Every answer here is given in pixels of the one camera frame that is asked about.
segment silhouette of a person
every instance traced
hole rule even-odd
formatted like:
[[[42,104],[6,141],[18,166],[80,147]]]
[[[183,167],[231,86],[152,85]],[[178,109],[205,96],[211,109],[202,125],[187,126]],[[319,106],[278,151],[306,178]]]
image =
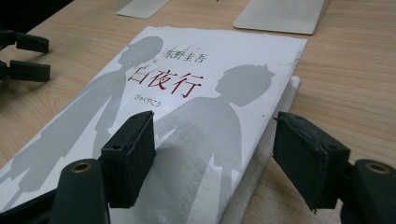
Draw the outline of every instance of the silhouette of a person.
[[[242,169],[241,124],[230,104],[244,106],[262,96],[273,75],[266,65],[237,66],[219,80],[218,98],[193,98],[155,121],[154,133],[168,137],[157,147],[136,205],[128,213],[112,211],[115,223],[125,216],[130,223],[186,223],[212,156],[222,167],[221,218],[232,193],[232,170]]]
[[[163,41],[158,36],[149,36],[128,47],[118,60],[120,70],[103,74],[90,82],[72,104],[40,133],[40,138],[13,158],[9,172],[0,177],[0,183],[24,172],[26,174],[19,183],[19,191],[3,210],[11,208],[22,193],[42,187],[58,160],[70,151],[95,114],[104,106],[103,114],[95,126],[97,134],[93,144],[93,157],[99,157],[102,146],[110,138],[107,129],[113,126],[120,108],[126,71],[153,59],[161,51]]]

